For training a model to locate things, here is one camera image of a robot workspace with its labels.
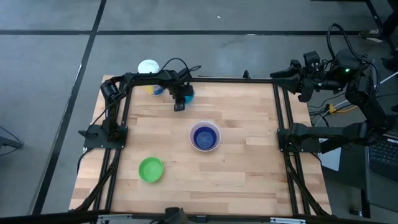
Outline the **white cup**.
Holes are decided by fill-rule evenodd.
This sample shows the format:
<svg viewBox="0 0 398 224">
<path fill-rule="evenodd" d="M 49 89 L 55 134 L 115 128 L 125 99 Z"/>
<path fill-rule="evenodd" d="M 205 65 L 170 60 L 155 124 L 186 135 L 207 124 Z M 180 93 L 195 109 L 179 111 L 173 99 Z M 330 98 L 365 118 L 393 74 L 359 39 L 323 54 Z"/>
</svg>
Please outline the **white cup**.
<svg viewBox="0 0 398 224">
<path fill-rule="evenodd" d="M 139 73 L 158 73 L 160 71 L 160 66 L 155 60 L 146 59 L 138 65 L 137 71 Z M 147 85 L 145 86 L 145 90 L 151 96 L 160 96 L 165 91 L 160 85 Z"/>
</svg>

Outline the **black crossbar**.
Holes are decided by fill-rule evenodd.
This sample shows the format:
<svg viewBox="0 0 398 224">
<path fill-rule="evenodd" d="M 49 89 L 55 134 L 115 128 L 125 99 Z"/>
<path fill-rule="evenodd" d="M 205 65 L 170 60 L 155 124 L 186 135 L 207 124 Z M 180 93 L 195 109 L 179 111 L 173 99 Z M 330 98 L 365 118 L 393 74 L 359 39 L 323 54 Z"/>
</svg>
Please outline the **black crossbar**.
<svg viewBox="0 0 398 224">
<path fill-rule="evenodd" d="M 83 224 L 91 222 L 113 221 L 113 220 L 150 220 L 151 224 L 188 224 L 208 222 L 253 222 L 253 223 L 276 223 L 276 224 L 388 224 L 366 220 L 350 220 L 333 216 L 318 217 L 311 215 L 294 215 L 292 217 L 267 217 L 267 216 L 227 216 L 227 215 L 186 215 L 178 212 L 168 217 L 165 214 L 138 214 L 138 213 L 115 213 L 110 214 L 106 210 L 49 213 L 40 215 L 26 215 L 18 217 L 0 218 L 0 224 Z"/>
</svg>

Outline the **person's shoe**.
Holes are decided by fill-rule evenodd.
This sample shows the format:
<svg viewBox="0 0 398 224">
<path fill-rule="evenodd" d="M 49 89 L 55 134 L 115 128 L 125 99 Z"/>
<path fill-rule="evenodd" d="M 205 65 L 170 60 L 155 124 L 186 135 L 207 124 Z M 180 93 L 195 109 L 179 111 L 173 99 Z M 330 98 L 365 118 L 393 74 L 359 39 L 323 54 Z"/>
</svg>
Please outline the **person's shoe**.
<svg viewBox="0 0 398 224">
<path fill-rule="evenodd" d="M 359 32 L 359 36 L 362 39 L 370 40 L 373 42 L 381 43 L 383 42 L 382 38 L 382 30 L 381 29 L 370 29 L 370 30 L 363 30 Z"/>
</svg>

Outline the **grey floor stand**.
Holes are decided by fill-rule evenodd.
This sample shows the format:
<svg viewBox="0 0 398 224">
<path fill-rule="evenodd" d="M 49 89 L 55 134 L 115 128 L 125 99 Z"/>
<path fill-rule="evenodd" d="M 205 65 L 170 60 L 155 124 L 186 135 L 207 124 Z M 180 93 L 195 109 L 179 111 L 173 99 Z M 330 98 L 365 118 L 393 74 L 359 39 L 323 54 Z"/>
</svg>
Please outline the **grey floor stand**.
<svg viewBox="0 0 398 224">
<path fill-rule="evenodd" d="M 4 136 L 0 136 L 0 149 L 2 147 L 12 147 L 11 151 L 5 152 L 5 153 L 0 153 L 0 157 L 11 154 L 11 153 L 21 149 L 24 146 L 24 143 L 16 135 L 12 134 L 10 131 L 8 131 L 6 128 L 4 128 L 2 126 L 0 126 L 0 129 L 2 129 L 8 135 L 13 137 L 13 139 L 9 139 L 9 138 L 5 138 Z"/>
</svg>

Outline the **white plastic bowl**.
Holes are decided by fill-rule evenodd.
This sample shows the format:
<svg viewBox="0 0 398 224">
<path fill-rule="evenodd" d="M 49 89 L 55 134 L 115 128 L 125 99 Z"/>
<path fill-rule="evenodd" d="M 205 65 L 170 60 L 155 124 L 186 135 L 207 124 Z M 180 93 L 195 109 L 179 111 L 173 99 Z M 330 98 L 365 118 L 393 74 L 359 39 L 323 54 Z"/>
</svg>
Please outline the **white plastic bowl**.
<svg viewBox="0 0 398 224">
<path fill-rule="evenodd" d="M 209 151 L 202 151 L 202 150 L 200 150 L 199 148 L 197 148 L 197 147 L 194 145 L 194 143 L 193 143 L 193 133 L 195 132 L 195 130 L 197 130 L 198 128 L 203 127 L 203 126 L 208 126 L 208 127 L 212 128 L 212 129 L 214 129 L 215 132 L 216 132 L 216 134 L 217 134 L 217 137 L 218 137 L 216 146 L 215 146 L 212 150 L 209 150 Z M 221 142 L 221 131 L 220 131 L 219 127 L 218 127 L 215 123 L 213 123 L 213 122 L 211 122 L 211 121 L 200 121 L 200 122 L 196 123 L 196 124 L 191 128 L 190 133 L 189 133 L 189 138 L 190 138 L 190 143 L 191 143 L 191 145 L 192 145 L 196 150 L 201 151 L 201 152 L 210 152 L 210 151 L 215 150 L 215 149 L 219 146 L 219 144 L 220 144 L 220 142 Z"/>
</svg>

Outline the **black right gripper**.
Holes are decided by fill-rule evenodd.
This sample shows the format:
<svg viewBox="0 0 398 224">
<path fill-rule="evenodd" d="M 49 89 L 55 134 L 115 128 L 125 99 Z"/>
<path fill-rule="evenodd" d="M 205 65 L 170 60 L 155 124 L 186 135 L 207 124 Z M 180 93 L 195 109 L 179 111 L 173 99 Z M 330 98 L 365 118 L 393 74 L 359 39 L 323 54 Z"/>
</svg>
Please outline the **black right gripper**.
<svg viewBox="0 0 398 224">
<path fill-rule="evenodd" d="M 290 66 L 278 72 L 270 74 L 273 82 L 291 93 L 300 93 L 298 100 L 302 103 L 309 102 L 315 91 L 334 90 L 335 81 L 326 78 L 325 73 L 321 74 L 303 72 L 299 77 L 292 77 L 299 73 L 302 65 L 298 60 L 291 60 Z"/>
</svg>

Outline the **green plastic bowl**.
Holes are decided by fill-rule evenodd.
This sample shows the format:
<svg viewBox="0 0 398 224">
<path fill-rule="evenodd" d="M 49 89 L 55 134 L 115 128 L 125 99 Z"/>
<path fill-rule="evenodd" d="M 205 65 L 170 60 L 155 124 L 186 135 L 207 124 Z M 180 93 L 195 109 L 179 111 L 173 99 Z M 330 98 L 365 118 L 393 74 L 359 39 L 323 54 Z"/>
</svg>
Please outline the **green plastic bowl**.
<svg viewBox="0 0 398 224">
<path fill-rule="evenodd" d="M 144 182 L 156 182 L 164 173 L 162 161 L 156 157 L 145 158 L 139 164 L 139 176 Z"/>
</svg>

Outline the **dark laptop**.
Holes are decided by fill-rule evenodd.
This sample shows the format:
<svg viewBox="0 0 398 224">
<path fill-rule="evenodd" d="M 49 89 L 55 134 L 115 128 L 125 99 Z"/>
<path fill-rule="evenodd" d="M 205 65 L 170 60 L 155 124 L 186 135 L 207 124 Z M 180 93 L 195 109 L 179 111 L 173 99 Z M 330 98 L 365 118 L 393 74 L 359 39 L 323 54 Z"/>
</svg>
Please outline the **dark laptop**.
<svg viewBox="0 0 398 224">
<path fill-rule="evenodd" d="M 366 146 L 367 170 L 398 184 L 398 134 L 387 133 Z"/>
</svg>

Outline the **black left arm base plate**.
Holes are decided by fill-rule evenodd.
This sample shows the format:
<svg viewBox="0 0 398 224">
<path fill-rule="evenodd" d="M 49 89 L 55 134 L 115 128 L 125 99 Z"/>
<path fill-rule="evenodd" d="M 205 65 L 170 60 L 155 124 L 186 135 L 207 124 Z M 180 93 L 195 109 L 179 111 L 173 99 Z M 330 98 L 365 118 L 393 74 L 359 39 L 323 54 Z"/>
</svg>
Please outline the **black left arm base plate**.
<svg viewBox="0 0 398 224">
<path fill-rule="evenodd" d="M 128 133 L 127 126 L 120 126 L 119 137 L 116 140 L 108 140 L 105 130 L 101 125 L 94 125 L 90 130 L 90 136 L 85 137 L 84 147 L 87 148 L 108 148 L 119 149 L 126 145 L 126 138 Z"/>
</svg>

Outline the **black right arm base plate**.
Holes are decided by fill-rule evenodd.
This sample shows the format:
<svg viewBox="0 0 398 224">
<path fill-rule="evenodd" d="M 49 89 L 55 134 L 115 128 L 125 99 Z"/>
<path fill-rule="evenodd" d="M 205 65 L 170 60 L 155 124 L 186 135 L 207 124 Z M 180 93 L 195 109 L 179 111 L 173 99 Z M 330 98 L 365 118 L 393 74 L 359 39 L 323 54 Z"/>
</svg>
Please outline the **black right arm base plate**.
<svg viewBox="0 0 398 224">
<path fill-rule="evenodd" d="M 289 129 L 277 130 L 279 149 L 281 151 L 321 153 L 321 146 L 318 138 L 294 140 L 292 138 L 289 139 L 288 133 Z"/>
</svg>

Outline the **white paper sheet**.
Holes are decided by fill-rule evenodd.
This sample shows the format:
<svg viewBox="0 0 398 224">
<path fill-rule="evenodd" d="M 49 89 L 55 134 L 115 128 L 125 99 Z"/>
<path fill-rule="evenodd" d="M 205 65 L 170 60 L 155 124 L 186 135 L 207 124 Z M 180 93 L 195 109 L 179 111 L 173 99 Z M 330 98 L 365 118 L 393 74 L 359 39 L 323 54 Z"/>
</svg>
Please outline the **white paper sheet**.
<svg viewBox="0 0 398 224">
<path fill-rule="evenodd" d="M 323 167 L 337 172 L 340 169 L 340 157 L 341 151 L 338 150 L 330 151 L 319 156 Z"/>
</svg>

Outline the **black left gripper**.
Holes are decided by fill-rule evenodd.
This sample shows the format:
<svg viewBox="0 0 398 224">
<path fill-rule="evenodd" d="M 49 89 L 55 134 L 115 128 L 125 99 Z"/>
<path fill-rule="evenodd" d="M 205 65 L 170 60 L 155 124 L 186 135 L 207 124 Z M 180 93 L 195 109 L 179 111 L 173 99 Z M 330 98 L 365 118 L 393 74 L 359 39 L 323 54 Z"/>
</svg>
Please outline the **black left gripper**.
<svg viewBox="0 0 398 224">
<path fill-rule="evenodd" d="M 174 99 L 174 111 L 185 110 L 185 99 L 184 96 L 193 89 L 193 86 L 189 82 L 178 83 L 169 86 L 169 93 Z"/>
</svg>

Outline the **black table rail frame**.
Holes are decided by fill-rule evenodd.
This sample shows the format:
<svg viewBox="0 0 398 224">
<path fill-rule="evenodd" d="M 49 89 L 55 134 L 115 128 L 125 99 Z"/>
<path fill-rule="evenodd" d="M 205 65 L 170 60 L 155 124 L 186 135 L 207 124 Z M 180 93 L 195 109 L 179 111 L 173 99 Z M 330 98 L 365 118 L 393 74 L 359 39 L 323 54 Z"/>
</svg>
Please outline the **black table rail frame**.
<svg viewBox="0 0 398 224">
<path fill-rule="evenodd" d="M 193 87 L 192 102 L 180 112 L 168 93 L 150 96 L 144 87 L 134 88 L 118 114 L 129 128 L 125 147 L 97 148 L 82 159 L 70 208 L 83 203 L 119 156 L 98 209 L 160 214 L 181 207 L 189 215 L 291 216 L 276 133 L 289 120 L 283 91 L 268 80 L 242 78 L 198 78 Z M 221 131 L 213 151 L 198 151 L 190 143 L 190 130 L 200 121 L 211 121 Z M 139 176 L 139 164 L 148 157 L 164 165 L 162 177 L 152 183 Z"/>
</svg>

